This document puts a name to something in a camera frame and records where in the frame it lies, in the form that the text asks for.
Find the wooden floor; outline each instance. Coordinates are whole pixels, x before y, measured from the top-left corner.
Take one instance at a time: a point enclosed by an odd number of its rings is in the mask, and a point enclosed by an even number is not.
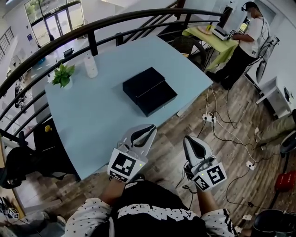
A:
[[[225,121],[229,121],[226,113],[227,91],[215,83],[213,89],[218,102],[217,110]],[[204,91],[182,117],[174,116],[158,128],[156,139],[148,155],[149,164],[145,167],[145,175],[148,180],[155,181],[165,178],[170,180],[173,185],[180,181],[182,168],[186,162],[182,141],[185,135],[197,136],[199,134],[204,124],[202,114],[205,111],[207,92],[208,90]],[[245,77],[241,77],[230,90],[228,98],[229,115],[237,123],[238,128],[234,129],[231,124],[221,122],[242,142],[251,143],[254,146],[255,127],[264,128],[272,121],[272,116],[264,104],[256,105],[255,101],[258,98],[259,94],[251,83]],[[214,112],[215,106],[215,98],[210,90],[207,111]],[[218,124],[215,125],[215,134],[222,139],[234,139]],[[228,199],[231,202],[242,204],[242,206],[230,204],[226,200],[226,189],[233,179],[248,171],[246,162],[250,160],[250,156],[244,146],[218,140],[213,134],[211,124],[206,124],[199,138],[209,144],[213,153],[218,160],[222,161],[226,169],[228,180],[214,188],[212,193],[220,207],[229,209],[233,222],[238,224],[244,214],[254,215],[262,211],[257,207],[245,206],[249,201],[256,206],[268,208],[274,195],[275,180],[283,169],[284,160],[275,155],[270,160],[257,164],[256,169],[249,171],[244,178],[235,181],[228,190]],[[247,148],[256,161],[270,157],[273,152],[279,152],[278,147],[273,147],[268,151],[253,150],[250,145]],[[295,167],[295,160],[294,155],[291,155],[289,169],[293,169],[293,167]],[[72,175],[66,175],[64,180],[58,181],[33,174],[18,188],[18,193],[25,206],[37,204],[41,200],[60,198],[63,203],[50,211],[69,218],[86,198],[98,197],[107,183],[107,174],[91,175],[79,183],[75,183]],[[186,206],[189,206],[191,194],[182,188],[185,184],[192,189],[195,187],[186,178],[178,187],[181,199]],[[275,208],[296,211],[295,192],[280,194]],[[199,213],[196,195],[194,195],[191,209]]]

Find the light blue table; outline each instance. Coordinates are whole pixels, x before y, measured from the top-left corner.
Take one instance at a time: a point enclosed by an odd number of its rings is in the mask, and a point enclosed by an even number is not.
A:
[[[108,163],[117,141],[130,127],[161,125],[212,83],[158,37],[128,42],[95,56],[95,61],[99,71],[96,78],[88,78],[81,64],[69,90],[46,86],[55,126],[81,179]],[[178,95],[147,118],[123,92],[122,83],[150,67],[161,73]]]

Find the green table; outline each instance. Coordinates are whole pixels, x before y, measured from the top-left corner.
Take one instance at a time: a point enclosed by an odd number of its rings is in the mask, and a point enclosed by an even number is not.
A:
[[[222,41],[216,35],[206,35],[202,33],[197,27],[191,27],[183,31],[182,35],[189,36],[194,35],[199,39],[206,42],[208,45],[219,51],[219,56],[207,67],[207,69],[213,69],[216,65],[226,62],[227,59],[232,56],[233,51],[238,46],[238,42],[235,40]]]

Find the black box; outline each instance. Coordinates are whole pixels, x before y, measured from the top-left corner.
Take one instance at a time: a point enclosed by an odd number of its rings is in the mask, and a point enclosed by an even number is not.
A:
[[[123,91],[148,117],[176,96],[166,79],[154,68],[149,68],[123,83]]]

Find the white t-shirt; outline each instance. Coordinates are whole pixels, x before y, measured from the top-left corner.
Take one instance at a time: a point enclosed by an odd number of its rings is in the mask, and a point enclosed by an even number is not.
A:
[[[268,36],[270,36],[270,29],[268,22],[265,18],[255,18],[251,19],[248,29],[245,33],[246,35],[251,36],[253,42],[240,41],[240,47],[244,50],[249,56],[257,57],[261,47],[264,45]]]

